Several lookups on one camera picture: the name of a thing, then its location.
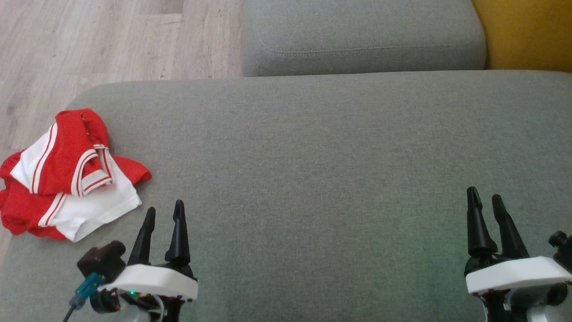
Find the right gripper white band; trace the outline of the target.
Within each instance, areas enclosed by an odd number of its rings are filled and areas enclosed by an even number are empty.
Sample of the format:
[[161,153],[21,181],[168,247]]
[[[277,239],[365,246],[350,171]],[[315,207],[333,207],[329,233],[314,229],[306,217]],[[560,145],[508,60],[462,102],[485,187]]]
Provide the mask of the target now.
[[[486,265],[470,259],[464,267],[467,291],[472,295],[511,291],[530,287],[548,287],[571,281],[571,273],[554,259],[530,257],[528,250],[506,210],[499,194],[492,196],[494,218],[499,226],[502,257],[511,260]],[[498,251],[482,214],[483,205],[476,187],[467,189],[467,250],[471,257]]]

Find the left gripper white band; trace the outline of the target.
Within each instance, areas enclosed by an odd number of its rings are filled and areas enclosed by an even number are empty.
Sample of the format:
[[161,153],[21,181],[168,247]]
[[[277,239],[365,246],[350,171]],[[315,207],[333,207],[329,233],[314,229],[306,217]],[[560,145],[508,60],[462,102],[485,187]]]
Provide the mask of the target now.
[[120,273],[106,277],[98,287],[97,309],[121,309],[126,305],[137,309],[168,309],[198,298],[198,280],[189,265],[188,230],[182,200],[175,202],[173,221],[173,234],[164,257],[167,263],[151,265],[149,255],[156,210],[154,207],[147,209],[127,266]]

